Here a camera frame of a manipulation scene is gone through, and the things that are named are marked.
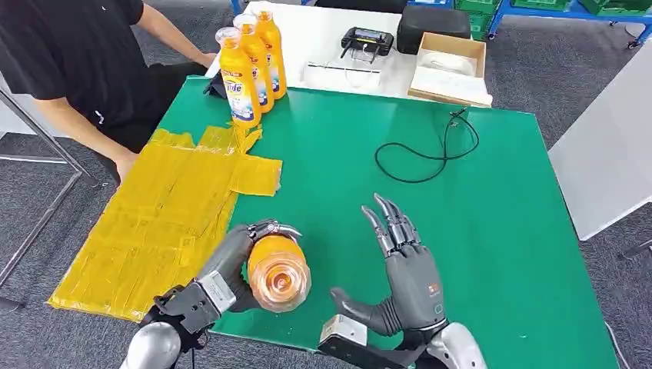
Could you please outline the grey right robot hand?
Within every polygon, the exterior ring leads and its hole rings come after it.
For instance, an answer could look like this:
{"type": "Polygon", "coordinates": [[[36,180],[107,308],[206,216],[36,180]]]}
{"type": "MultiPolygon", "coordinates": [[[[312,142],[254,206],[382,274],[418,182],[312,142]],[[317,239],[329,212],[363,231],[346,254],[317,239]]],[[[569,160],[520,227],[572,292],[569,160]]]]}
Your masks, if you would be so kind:
{"type": "Polygon", "coordinates": [[[447,320],[444,292],[433,254],[422,243],[411,219],[392,200],[378,193],[374,200],[382,216],[365,205],[361,211],[384,256],[391,294],[377,304],[367,304],[354,300],[341,288],[332,288],[331,300],[337,312],[385,337],[443,325],[447,320]]]}

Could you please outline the person's right hand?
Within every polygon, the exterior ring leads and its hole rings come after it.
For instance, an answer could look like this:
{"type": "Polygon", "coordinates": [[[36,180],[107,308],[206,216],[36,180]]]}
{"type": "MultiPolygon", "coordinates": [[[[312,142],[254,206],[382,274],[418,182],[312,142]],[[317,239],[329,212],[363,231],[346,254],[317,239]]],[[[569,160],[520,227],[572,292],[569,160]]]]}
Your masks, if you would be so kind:
{"type": "Polygon", "coordinates": [[[128,173],[132,169],[138,155],[132,151],[126,150],[120,154],[117,154],[115,158],[113,159],[115,165],[116,165],[116,170],[118,173],[119,177],[119,183],[121,184],[126,177],[128,176],[128,173]]]}

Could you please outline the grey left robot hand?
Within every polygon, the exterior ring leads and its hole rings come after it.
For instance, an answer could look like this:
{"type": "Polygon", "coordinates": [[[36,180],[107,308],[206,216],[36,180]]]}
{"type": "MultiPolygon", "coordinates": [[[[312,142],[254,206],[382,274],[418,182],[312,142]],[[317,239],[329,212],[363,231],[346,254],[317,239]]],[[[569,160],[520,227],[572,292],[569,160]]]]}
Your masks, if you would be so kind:
{"type": "Polygon", "coordinates": [[[254,244],[269,235],[280,235],[295,241],[301,233],[275,219],[239,224],[225,235],[214,254],[200,270],[197,276],[199,281],[208,278],[217,283],[217,293],[209,295],[217,298],[214,306],[220,314],[226,311],[241,313],[261,307],[241,269],[248,261],[254,244]]]}

